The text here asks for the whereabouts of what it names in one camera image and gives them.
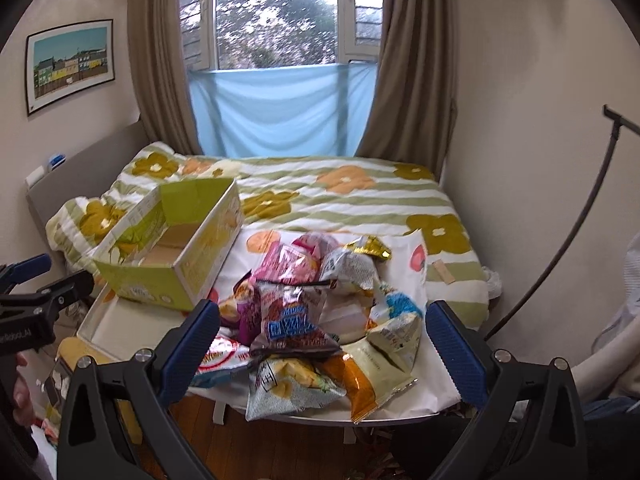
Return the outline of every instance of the beige wall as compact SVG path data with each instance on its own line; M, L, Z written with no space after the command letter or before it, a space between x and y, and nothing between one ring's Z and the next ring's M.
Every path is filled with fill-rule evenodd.
M27 117L27 36L46 28L107 18L114 20L116 80ZM0 262L14 262L47 249L26 206L25 177L45 164L49 155L73 155L138 117L127 49L127 0L34 0L0 54L0 81ZM46 279L54 277L51 273Z
M460 0L460 116L446 189L504 295L492 325L545 268L591 189L608 103L640 122L640 47L610 0ZM574 245L492 340L523 360L577 364L624 298L640 230L640 138L623 132Z

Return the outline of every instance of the green box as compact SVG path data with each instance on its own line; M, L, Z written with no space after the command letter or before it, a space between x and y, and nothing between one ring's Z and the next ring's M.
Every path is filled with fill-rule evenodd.
M121 298L193 310L207 297L243 220L231 178L161 184L120 219L94 249L93 259ZM187 240L184 248L161 242L169 233L178 233L173 240ZM158 254L174 253L175 259L158 263Z

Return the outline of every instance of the picture frame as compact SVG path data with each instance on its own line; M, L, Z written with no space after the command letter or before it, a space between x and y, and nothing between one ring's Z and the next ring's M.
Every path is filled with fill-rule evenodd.
M27 37L27 115L115 79L113 20L49 28Z

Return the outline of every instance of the human hand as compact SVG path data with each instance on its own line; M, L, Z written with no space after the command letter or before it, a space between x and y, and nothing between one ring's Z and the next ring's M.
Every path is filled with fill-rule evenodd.
M21 352L15 355L15 360L18 366L24 367L27 365L27 358ZM14 420L17 424L30 428L33 420L35 419L35 413L33 411L33 404L31 403L31 394L27 381L20 372L18 372L18 378L15 381L14 386Z

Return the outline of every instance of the floral quilt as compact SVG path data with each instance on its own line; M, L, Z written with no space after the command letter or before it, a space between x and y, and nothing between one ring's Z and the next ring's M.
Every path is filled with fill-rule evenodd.
M302 157L217 160L174 153L162 142L141 150L100 198L65 203L47 223L53 250L73 269L96 273L92 249L161 182L235 177L245 224L255 229L405 235L419 230L415 270L427 266L430 301L446 300L477 328L488 293L478 257L447 195L424 167L370 158Z

